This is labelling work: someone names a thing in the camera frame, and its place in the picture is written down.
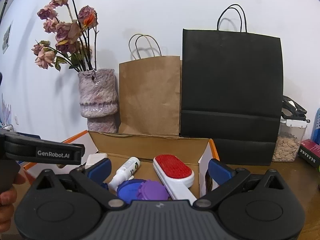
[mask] table surface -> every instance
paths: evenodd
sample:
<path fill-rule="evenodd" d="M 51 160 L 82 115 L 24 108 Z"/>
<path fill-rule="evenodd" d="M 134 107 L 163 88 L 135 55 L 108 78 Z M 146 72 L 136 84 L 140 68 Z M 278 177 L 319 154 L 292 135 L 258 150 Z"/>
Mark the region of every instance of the table surface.
<path fill-rule="evenodd" d="M 272 163 L 270 166 L 241 166 L 251 173 L 263 174 L 268 169 L 277 170 L 302 204 L 306 222 L 298 240 L 320 240 L 320 172 L 305 160 L 290 163 Z"/>

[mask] red brush pad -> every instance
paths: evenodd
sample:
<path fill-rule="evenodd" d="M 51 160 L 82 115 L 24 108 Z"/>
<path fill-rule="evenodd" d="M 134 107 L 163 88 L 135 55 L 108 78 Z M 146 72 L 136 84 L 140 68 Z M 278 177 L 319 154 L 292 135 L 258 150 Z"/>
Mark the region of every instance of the red brush pad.
<path fill-rule="evenodd" d="M 156 161 L 170 178 L 183 179 L 192 174 L 192 170 L 174 155 L 161 154 L 156 157 Z"/>

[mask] textured pink vase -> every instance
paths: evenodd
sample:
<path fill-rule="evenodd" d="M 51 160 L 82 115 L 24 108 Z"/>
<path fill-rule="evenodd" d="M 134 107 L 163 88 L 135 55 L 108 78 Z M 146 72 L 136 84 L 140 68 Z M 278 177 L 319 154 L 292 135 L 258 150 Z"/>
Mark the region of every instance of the textured pink vase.
<path fill-rule="evenodd" d="M 117 132 L 113 114 L 118 111 L 114 69 L 78 73 L 81 115 L 91 131 Z"/>

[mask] purple silicone lid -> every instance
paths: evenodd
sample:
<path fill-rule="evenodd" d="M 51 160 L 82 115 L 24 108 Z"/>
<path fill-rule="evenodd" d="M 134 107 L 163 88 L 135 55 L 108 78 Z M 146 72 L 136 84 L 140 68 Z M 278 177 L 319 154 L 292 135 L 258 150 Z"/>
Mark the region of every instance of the purple silicone lid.
<path fill-rule="evenodd" d="M 150 179 L 142 182 L 137 192 L 139 200 L 168 200 L 168 197 L 169 194 L 165 186 Z"/>

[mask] human hand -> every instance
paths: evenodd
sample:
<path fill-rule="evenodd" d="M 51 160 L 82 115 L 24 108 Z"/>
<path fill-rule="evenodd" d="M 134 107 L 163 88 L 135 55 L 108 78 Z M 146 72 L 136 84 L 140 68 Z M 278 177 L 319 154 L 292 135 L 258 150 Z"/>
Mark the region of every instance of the human hand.
<path fill-rule="evenodd" d="M 17 174 L 14 184 L 23 184 L 26 179 Z M 12 186 L 11 189 L 0 194 L 0 233 L 8 231 L 11 225 L 11 217 L 14 213 L 13 203 L 17 200 L 17 190 Z"/>

